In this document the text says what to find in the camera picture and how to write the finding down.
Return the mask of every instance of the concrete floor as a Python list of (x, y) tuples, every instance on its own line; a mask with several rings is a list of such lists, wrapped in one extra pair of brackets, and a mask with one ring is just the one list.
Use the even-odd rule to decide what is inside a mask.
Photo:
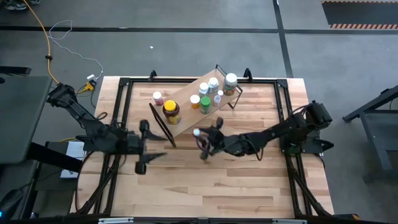
[[(111, 2), (43, 0), (35, 10), (45, 26), (72, 19), (74, 26), (94, 27), (277, 28), (272, 0)], [(279, 0), (279, 4), (285, 29), (328, 29), (320, 1)], [(109, 12), (109, 8), (118, 10)], [(37, 23), (28, 12), (1, 10), (0, 25)], [(377, 160), (359, 120), (346, 124), (341, 119), (384, 89), (397, 85), (397, 37), (286, 35), (294, 77), (305, 79), (308, 97), (324, 103), (334, 119), (322, 131), (322, 138), (335, 143), (325, 153), (335, 213), (357, 213), (364, 220), (398, 222), (398, 185), (363, 182), (362, 175), (375, 169)], [(154, 69), (158, 75), (192, 76), (206, 73), (218, 63), (237, 74), (249, 67), (256, 77), (286, 77), (278, 34), (71, 32), (60, 43), (99, 60), (105, 75), (148, 75)], [(41, 32), (0, 31), (0, 51), (2, 65), (28, 66), (33, 69), (32, 75), (47, 74), (47, 49)], [(56, 45), (52, 52), (52, 70), (61, 82), (78, 88), (85, 77), (100, 72), (94, 62)], [(89, 98), (79, 101), (94, 112)], [(77, 134), (83, 134), (83, 130), (66, 111), (45, 105), (34, 141), (43, 144)], [(42, 214), (63, 213), (61, 208), (65, 206), (57, 212), (55, 207), (46, 211), (46, 203), (37, 206)]]

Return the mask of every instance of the yellow bottle cap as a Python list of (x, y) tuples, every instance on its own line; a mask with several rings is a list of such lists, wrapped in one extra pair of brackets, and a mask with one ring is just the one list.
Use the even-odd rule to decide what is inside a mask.
[(176, 106), (176, 104), (175, 104), (175, 102), (174, 102), (173, 100), (167, 100), (167, 101), (164, 103), (164, 108), (165, 108), (167, 111), (169, 111), (169, 112), (175, 110), (176, 107), (177, 107), (177, 106)]

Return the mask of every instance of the wooden shelf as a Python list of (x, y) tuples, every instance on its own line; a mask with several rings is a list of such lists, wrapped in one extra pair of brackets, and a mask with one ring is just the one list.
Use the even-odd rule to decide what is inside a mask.
[(162, 121), (165, 123), (165, 126), (169, 129), (173, 137), (181, 134), (183, 131), (192, 127), (197, 122), (205, 119), (207, 116), (214, 113), (222, 106), (226, 105), (227, 103), (231, 102), (233, 99), (237, 98), (242, 93), (241, 91), (239, 92), (238, 87), (236, 87), (236, 91), (234, 92), (233, 95), (231, 96), (223, 95), (221, 97), (221, 103), (219, 106), (213, 106), (213, 98), (217, 93), (210, 94), (209, 97), (211, 99), (211, 107), (210, 107), (210, 112), (208, 114), (202, 114), (200, 112), (200, 108), (193, 109), (191, 107), (190, 97), (192, 95), (199, 95), (199, 85), (202, 82), (208, 83), (209, 79), (213, 77), (218, 79), (219, 83), (218, 89), (222, 90), (224, 86), (225, 76), (216, 68), (213, 71), (207, 73), (206, 75), (198, 78), (194, 82), (189, 83), (187, 86), (177, 91), (173, 95), (164, 98), (165, 102), (167, 100), (174, 100), (180, 106), (181, 121), (178, 124), (169, 124), (166, 120), (166, 117), (163, 114), (163, 106), (153, 105), (156, 112), (162, 118)]

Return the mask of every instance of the amber jar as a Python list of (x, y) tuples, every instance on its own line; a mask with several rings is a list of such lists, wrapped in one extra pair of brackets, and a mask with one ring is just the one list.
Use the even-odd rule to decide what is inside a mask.
[(174, 100), (167, 100), (164, 103), (163, 114), (169, 124), (178, 124), (181, 121), (180, 106)]

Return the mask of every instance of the white cable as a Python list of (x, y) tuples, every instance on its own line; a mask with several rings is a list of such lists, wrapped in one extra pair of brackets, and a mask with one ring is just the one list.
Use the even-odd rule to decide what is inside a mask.
[[(61, 37), (61, 38), (52, 37), (51, 30), (52, 30), (56, 25), (58, 25), (58, 24), (60, 24), (60, 23), (63, 23), (63, 22), (70, 22), (70, 29), (69, 29), (69, 30), (63, 35), (63, 37)], [(66, 47), (62, 47), (62, 46), (56, 41), (56, 40), (62, 40), (62, 39), (64, 39), (64, 38), (68, 35), (68, 33), (72, 30), (72, 24), (73, 24), (73, 21), (70, 20), (70, 19), (69, 19), (69, 20), (65, 20), (65, 21), (57, 22), (57, 23), (56, 23), (54, 26), (52, 26), (51, 29), (49, 30), (49, 35), (48, 35), (48, 37), (49, 37), (49, 39), (51, 39), (52, 41), (54, 41), (54, 43), (56, 43), (61, 49), (65, 49), (65, 50), (69, 51), (71, 54), (78, 55), (78, 56), (81, 57), (82, 59), (95, 61), (95, 62), (101, 67), (101, 73), (100, 73), (100, 75), (98, 75), (98, 77), (95, 77), (95, 78), (98, 80), (99, 78), (101, 78), (102, 74), (104, 73), (104, 67), (102, 67), (102, 65), (101, 65), (96, 59), (83, 57), (83, 56), (81, 56), (79, 53), (73, 52), (73, 51), (69, 50), (69, 49), (66, 48)]]

